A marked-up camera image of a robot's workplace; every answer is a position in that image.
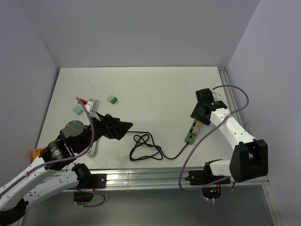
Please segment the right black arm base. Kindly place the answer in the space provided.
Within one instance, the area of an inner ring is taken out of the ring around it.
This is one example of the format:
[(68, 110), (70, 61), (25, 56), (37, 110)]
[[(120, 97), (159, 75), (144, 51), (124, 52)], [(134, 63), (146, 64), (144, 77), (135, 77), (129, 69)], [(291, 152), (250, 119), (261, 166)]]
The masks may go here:
[[(189, 181), (191, 186), (203, 186), (222, 178), (223, 176), (214, 176), (212, 173), (206, 172), (205, 170), (190, 170), (189, 175), (185, 178), (185, 180)], [(215, 187), (206, 187), (201, 191), (205, 198), (217, 199), (222, 195), (222, 185), (230, 183), (231, 180), (228, 178), (215, 183)]]

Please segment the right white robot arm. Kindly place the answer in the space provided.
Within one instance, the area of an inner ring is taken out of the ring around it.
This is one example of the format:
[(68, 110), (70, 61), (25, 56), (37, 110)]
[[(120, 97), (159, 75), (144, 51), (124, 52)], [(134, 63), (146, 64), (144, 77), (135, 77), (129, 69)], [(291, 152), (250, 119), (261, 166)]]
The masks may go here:
[(196, 98), (191, 117), (202, 124), (217, 126), (233, 149), (230, 160), (206, 162), (201, 180), (212, 184), (220, 178), (230, 177), (240, 183), (266, 176), (269, 171), (267, 143), (250, 135), (230, 114), (226, 104), (214, 99), (210, 89), (196, 91)]

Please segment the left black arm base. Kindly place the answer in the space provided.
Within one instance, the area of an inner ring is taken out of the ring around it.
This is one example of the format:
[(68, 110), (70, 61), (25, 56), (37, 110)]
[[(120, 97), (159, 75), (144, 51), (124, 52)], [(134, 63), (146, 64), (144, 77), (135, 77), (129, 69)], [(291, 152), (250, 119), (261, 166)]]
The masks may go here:
[[(95, 192), (97, 189), (104, 189), (106, 187), (107, 175), (106, 174), (92, 174), (89, 182), (84, 185), (77, 187), (77, 189), (81, 190), (92, 190)], [(82, 204), (88, 204), (94, 198), (94, 194), (89, 194), (85, 192), (79, 192), (74, 190), (73, 192), (73, 200), (75, 202), (79, 202)]]

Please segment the light blue plug adapter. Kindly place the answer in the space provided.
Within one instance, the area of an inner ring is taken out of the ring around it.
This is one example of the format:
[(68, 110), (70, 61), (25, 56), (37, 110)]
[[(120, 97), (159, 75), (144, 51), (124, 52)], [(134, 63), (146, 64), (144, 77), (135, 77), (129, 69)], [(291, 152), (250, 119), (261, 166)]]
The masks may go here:
[(74, 113), (75, 113), (77, 116), (82, 115), (83, 112), (84, 112), (83, 108), (82, 108), (81, 106), (79, 106), (79, 105), (76, 106), (76, 107), (74, 107), (74, 108), (73, 108), (73, 111), (74, 111)]

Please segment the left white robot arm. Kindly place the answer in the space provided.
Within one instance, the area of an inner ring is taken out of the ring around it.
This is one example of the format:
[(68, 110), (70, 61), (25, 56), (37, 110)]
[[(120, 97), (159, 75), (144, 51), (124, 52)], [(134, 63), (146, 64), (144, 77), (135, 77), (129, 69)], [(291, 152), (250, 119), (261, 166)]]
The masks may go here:
[(90, 125), (77, 120), (68, 122), (57, 139), (50, 142), (28, 168), (1, 187), (0, 224), (7, 226), (17, 222), (27, 207), (63, 190), (90, 186), (92, 175), (83, 163), (75, 164), (57, 178), (45, 179), (74, 162), (75, 157), (90, 149), (102, 136), (121, 140), (132, 125), (109, 114), (97, 114), (90, 119)]

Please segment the pink plug adapter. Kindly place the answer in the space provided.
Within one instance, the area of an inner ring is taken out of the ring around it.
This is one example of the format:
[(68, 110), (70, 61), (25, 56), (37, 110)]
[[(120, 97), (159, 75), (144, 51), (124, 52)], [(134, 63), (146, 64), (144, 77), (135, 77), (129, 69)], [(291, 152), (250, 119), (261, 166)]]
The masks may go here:
[(191, 133), (196, 136), (199, 129), (200, 129), (200, 125), (195, 125)]

